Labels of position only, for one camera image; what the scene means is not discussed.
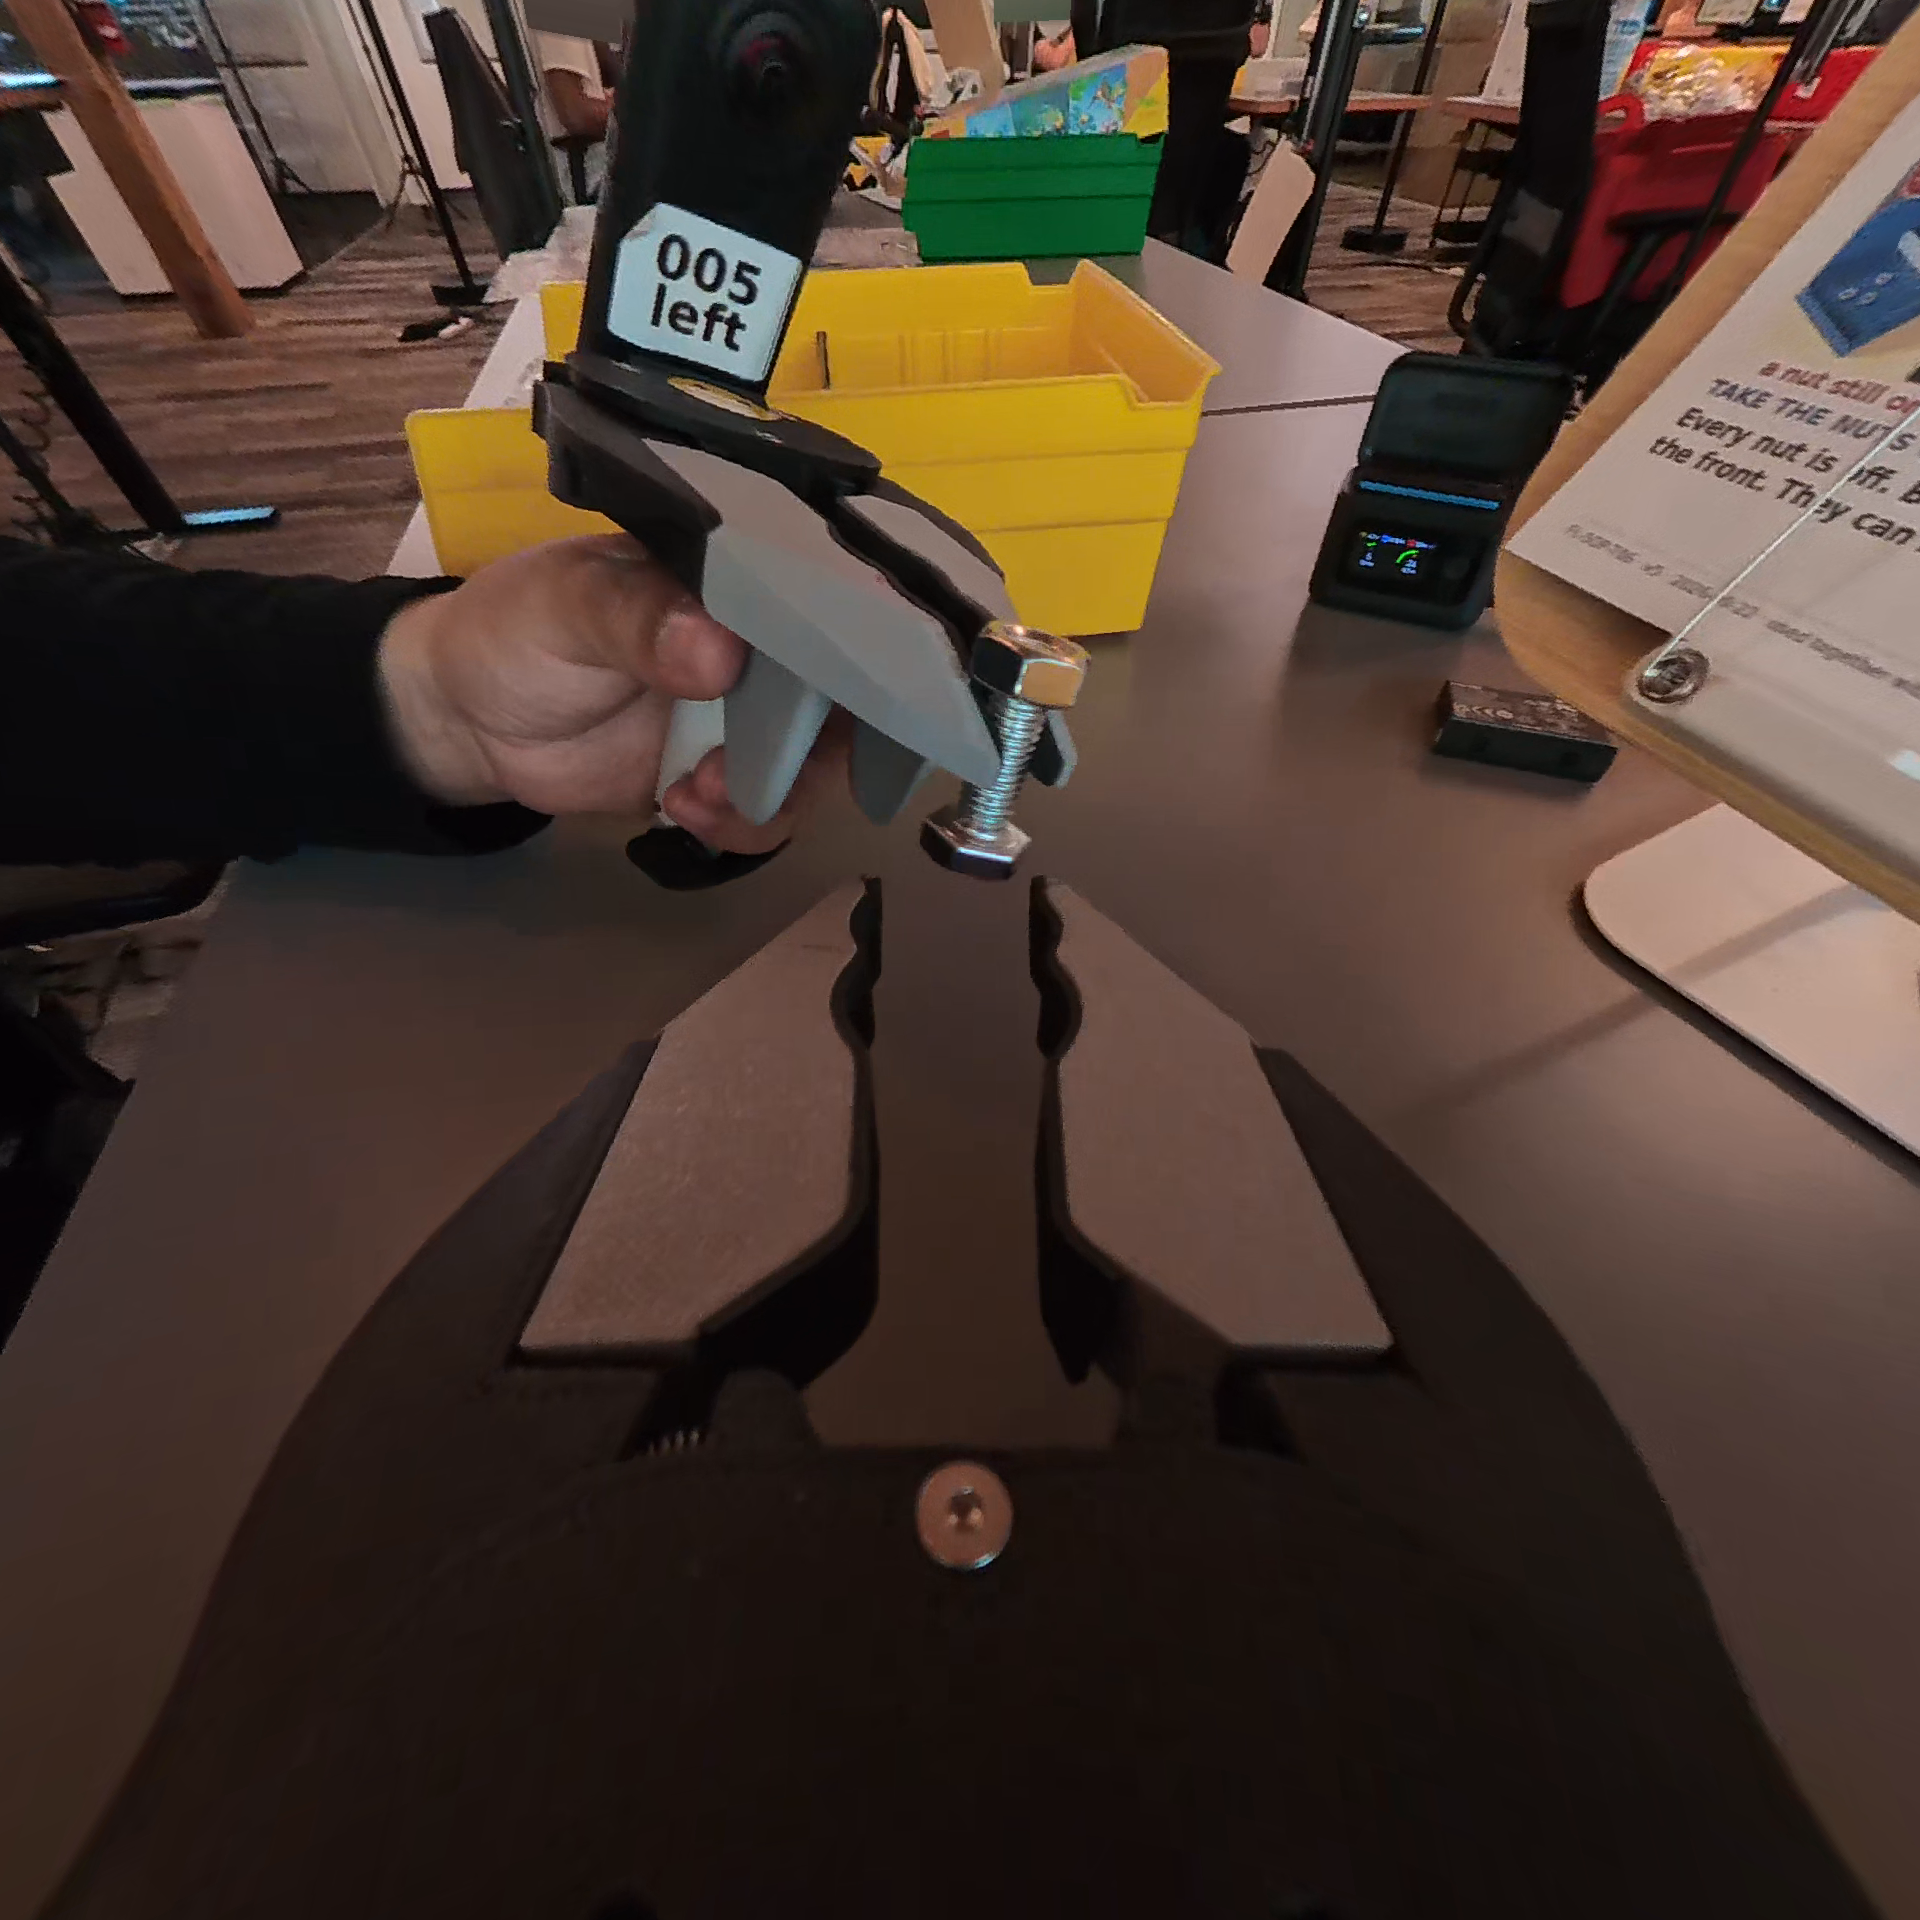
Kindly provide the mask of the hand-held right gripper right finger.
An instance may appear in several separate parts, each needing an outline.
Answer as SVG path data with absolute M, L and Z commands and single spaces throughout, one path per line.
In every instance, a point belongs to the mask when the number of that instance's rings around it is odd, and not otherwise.
M 1058 881 L 1040 991 L 1040 1313 L 1072 1382 L 1362 1370 L 1395 1337 L 1231 1015 Z

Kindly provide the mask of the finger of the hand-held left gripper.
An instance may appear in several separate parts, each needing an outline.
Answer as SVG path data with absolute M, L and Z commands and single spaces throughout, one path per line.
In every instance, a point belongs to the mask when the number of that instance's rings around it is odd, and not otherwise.
M 840 497 L 833 532 L 939 630 L 913 666 L 883 673 L 891 693 L 889 714 L 856 719 L 856 805 L 871 822 L 889 825 L 929 774 L 962 774 L 945 753 L 958 714 L 956 695 L 968 695 L 979 708 L 979 729 L 992 732 L 992 695 L 974 682 L 971 653 L 992 621 L 1014 625 L 1017 610 L 988 548 L 964 526 L 891 482 Z
M 913 666 L 939 630 L 772 475 L 656 439 L 648 453 L 719 517 L 705 540 L 699 598 L 750 646 L 728 697 L 674 708 L 662 787 L 728 747 L 731 805 L 764 825 L 787 805 L 830 708 L 856 719 L 888 716 L 883 673 Z M 999 771 L 994 732 L 979 729 L 968 695 L 953 707 L 945 753 L 962 767 L 958 778 L 988 783 Z

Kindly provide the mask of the yellow storage bin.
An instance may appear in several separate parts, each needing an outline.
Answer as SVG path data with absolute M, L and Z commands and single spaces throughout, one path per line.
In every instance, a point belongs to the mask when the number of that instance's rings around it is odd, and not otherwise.
M 1016 613 L 1134 634 L 1216 358 L 1102 262 L 812 273 L 770 405 L 958 521 Z

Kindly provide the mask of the steel hex bolt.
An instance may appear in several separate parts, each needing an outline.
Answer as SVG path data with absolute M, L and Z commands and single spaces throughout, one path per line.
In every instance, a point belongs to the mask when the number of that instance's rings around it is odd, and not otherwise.
M 964 788 L 961 822 L 974 841 L 1011 841 L 1017 794 L 1049 718 L 1078 705 L 1089 666 L 1080 643 L 1017 619 L 994 619 L 979 636 L 969 673 L 990 705 L 999 771 L 992 783 Z

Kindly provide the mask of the steel hex nut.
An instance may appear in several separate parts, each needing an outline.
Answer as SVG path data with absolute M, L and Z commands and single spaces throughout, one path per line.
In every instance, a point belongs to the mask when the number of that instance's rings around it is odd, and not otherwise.
M 920 843 L 950 873 L 974 881 L 1008 881 L 1020 868 L 1028 834 L 1017 825 L 979 833 L 962 821 L 956 807 L 942 807 L 921 822 Z

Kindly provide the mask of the person's left forearm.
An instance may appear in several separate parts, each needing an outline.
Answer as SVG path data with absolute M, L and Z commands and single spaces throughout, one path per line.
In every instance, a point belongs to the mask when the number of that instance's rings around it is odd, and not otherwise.
M 378 678 L 383 634 L 451 581 L 278 578 L 2 541 L 8 866 L 466 857 L 548 817 L 434 799 Z

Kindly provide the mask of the person's left hand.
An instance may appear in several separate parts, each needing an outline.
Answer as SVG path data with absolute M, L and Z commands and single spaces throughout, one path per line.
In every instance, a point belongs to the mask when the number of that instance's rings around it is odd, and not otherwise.
M 662 811 L 706 847 L 758 855 L 794 821 L 750 822 L 721 753 L 662 787 L 674 708 L 726 697 L 745 662 L 745 641 L 625 534 L 486 567 L 403 607 L 378 646 L 401 759 L 433 799 L 553 819 Z

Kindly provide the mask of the green storage bin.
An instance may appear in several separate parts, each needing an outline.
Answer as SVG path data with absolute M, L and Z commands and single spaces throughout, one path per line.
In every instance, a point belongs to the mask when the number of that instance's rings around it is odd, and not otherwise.
M 918 137 L 903 226 L 926 265 L 1139 255 L 1163 137 Z

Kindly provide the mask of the colourful printed box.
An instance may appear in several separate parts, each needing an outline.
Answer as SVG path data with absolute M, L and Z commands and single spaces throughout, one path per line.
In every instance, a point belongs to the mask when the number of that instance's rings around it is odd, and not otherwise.
M 1137 137 L 1169 130 L 1169 47 L 1130 43 L 974 97 L 923 121 L 926 139 Z

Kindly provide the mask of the beige hanging tag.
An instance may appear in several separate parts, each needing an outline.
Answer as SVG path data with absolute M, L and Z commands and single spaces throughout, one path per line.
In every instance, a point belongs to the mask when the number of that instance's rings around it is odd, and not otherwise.
M 1240 209 L 1227 249 L 1227 273 L 1240 281 L 1258 281 L 1272 292 L 1292 286 L 1295 244 L 1306 233 L 1314 206 L 1318 171 L 1289 142 L 1279 142 L 1264 158 L 1254 191 Z

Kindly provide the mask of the white cabinet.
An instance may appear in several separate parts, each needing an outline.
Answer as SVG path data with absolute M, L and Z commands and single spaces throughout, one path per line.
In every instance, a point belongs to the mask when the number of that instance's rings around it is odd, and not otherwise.
M 188 206 L 242 294 L 275 294 L 304 275 L 299 252 L 260 181 L 220 89 L 135 98 Z M 68 163 L 54 190 L 119 297 L 169 297 L 171 283 L 134 212 L 67 108 L 41 114 Z

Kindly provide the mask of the black charging case with screen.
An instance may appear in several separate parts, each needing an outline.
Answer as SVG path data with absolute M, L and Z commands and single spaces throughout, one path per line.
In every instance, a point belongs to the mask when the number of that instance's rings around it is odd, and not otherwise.
M 1494 605 L 1520 497 L 1576 398 L 1571 372 L 1406 353 L 1384 375 L 1312 565 L 1320 607 L 1439 634 Z

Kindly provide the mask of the black table leg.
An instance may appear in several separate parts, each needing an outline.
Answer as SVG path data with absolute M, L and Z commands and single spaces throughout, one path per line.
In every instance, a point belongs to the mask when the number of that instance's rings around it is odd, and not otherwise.
M 27 399 L 39 405 L 33 426 L 43 428 L 54 417 L 67 420 L 134 514 L 130 526 L 110 526 L 67 497 L 48 467 L 46 444 L 30 442 L 25 429 L 8 417 L 2 451 L 17 481 L 14 519 L 20 532 L 33 532 L 54 546 L 161 548 L 190 537 L 238 537 L 282 526 L 282 509 L 275 506 L 190 511 L 177 503 L 106 395 L 64 345 L 39 292 L 20 276 L 8 249 L 2 252 L 2 329 L 27 375 Z

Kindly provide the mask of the printed instruction sheet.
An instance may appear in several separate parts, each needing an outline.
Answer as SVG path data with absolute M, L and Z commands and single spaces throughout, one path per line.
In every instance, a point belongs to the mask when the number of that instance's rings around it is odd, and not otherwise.
M 1916 37 L 1561 435 L 1506 651 L 1627 733 L 1916 783 Z

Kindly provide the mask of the wooden post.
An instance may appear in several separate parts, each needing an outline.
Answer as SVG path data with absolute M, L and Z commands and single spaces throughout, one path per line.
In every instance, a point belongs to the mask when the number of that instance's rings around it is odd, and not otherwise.
M 17 25 L 60 79 L 113 188 L 207 341 L 240 341 L 251 315 L 113 61 L 67 2 L 14 2 Z

